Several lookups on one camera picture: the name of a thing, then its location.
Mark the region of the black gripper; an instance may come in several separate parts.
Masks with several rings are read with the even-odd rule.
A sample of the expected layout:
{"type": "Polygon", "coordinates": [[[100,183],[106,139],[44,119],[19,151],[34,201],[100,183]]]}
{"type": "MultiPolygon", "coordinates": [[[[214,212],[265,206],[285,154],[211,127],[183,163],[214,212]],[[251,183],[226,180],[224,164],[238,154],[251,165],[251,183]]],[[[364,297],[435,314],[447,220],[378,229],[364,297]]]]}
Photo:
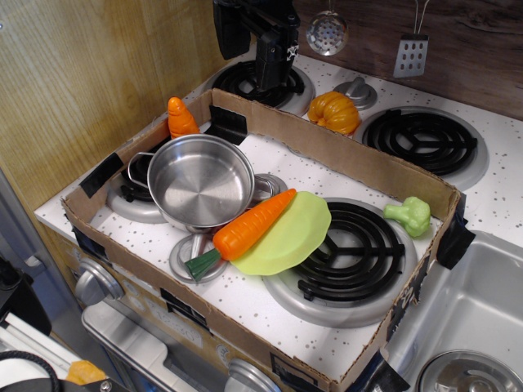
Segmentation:
{"type": "Polygon", "coordinates": [[[286,83],[298,50],[297,35],[265,32],[257,39],[257,89],[268,91],[286,83]]]}

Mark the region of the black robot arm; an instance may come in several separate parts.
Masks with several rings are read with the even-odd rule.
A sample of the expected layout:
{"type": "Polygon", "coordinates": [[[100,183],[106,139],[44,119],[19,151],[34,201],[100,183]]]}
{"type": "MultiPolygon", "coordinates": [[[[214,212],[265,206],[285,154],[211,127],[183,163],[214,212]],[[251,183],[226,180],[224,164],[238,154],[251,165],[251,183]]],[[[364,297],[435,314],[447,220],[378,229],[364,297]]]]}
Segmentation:
{"type": "Polygon", "coordinates": [[[213,20],[218,46],[226,60],[249,51],[257,39],[257,88],[283,86],[298,50],[300,18],[291,1],[214,1],[213,20]]]}

